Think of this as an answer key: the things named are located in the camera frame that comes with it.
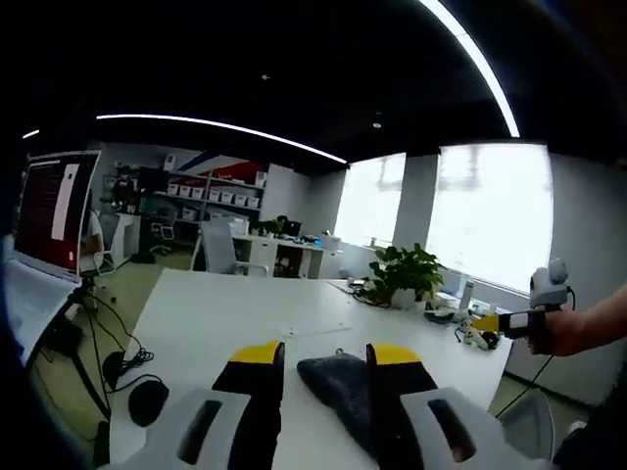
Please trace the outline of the person's right hand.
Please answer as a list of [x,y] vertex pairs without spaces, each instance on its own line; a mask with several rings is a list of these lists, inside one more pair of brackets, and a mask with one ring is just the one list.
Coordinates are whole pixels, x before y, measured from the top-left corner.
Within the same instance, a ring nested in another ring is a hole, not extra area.
[[537,338],[527,339],[532,354],[566,357],[588,348],[586,317],[583,312],[574,310],[548,312],[545,318],[545,332],[550,338],[547,346],[542,346]]

